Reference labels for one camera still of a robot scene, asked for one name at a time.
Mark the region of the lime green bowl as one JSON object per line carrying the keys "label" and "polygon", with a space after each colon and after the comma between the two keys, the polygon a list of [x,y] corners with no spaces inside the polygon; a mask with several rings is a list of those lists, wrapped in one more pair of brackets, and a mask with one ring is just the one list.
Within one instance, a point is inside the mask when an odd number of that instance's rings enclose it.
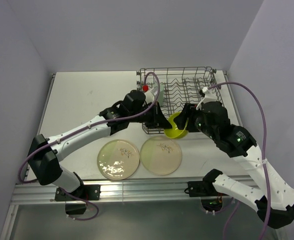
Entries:
{"label": "lime green bowl", "polygon": [[180,112],[173,113],[169,116],[168,122],[171,124],[171,129],[164,129],[164,134],[166,137],[170,139],[181,139],[184,138],[189,132],[186,130],[186,126],[184,129],[178,129],[176,123],[174,122],[174,118],[177,117]]}

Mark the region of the pale green plastic cup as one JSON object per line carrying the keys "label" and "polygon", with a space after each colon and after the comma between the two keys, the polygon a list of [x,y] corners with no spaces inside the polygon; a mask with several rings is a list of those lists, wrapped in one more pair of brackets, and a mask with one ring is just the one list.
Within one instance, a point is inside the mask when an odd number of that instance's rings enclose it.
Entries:
{"label": "pale green plastic cup", "polygon": [[161,82],[160,87],[159,87],[159,95],[157,98],[157,102],[159,106],[161,107],[163,105],[163,100],[164,100],[164,84]]}

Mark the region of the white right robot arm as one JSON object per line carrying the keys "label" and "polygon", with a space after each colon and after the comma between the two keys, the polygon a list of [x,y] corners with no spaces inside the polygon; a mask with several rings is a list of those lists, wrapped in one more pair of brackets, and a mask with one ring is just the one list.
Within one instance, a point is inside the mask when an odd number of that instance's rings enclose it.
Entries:
{"label": "white right robot arm", "polygon": [[202,132],[216,147],[239,163],[256,183],[249,187],[225,175],[218,169],[209,171],[201,181],[188,182],[190,197],[229,195],[251,207],[264,221],[267,206],[271,206],[268,226],[279,229],[294,220],[294,189],[290,187],[266,160],[253,136],[242,126],[230,122],[228,112],[219,101],[186,103],[174,118],[178,129]]}

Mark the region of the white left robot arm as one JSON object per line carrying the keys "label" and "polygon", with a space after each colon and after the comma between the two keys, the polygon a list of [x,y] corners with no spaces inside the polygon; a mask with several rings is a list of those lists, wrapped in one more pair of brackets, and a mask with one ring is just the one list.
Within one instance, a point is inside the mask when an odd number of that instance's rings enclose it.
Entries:
{"label": "white left robot arm", "polygon": [[128,128],[130,123],[143,123],[155,129],[172,127],[156,101],[147,102],[145,93],[133,90],[124,100],[68,132],[48,138],[42,134],[34,137],[27,162],[40,185],[53,184],[65,190],[73,200],[78,200],[84,195],[83,181],[75,172],[63,168],[60,162],[85,145]]}

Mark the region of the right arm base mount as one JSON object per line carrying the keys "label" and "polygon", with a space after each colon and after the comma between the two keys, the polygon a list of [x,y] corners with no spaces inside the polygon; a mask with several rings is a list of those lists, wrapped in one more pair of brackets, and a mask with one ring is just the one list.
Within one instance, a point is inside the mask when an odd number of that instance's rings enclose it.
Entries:
{"label": "right arm base mount", "polygon": [[223,207],[223,194],[217,192],[213,186],[205,181],[189,181],[184,193],[191,198],[200,198],[205,211],[218,212]]}

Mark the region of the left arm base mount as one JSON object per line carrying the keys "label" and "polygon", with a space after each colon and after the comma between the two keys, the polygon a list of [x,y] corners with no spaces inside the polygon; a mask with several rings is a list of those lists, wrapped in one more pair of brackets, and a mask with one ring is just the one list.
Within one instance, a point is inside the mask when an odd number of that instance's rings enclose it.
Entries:
{"label": "left arm base mount", "polygon": [[65,202],[65,213],[68,216],[80,219],[80,215],[90,210],[94,212],[94,215],[90,217],[92,219],[97,217],[99,213],[99,208],[93,201],[100,199],[100,189],[99,184],[85,184],[72,193],[66,193],[62,188],[58,187],[54,200],[56,202]]}

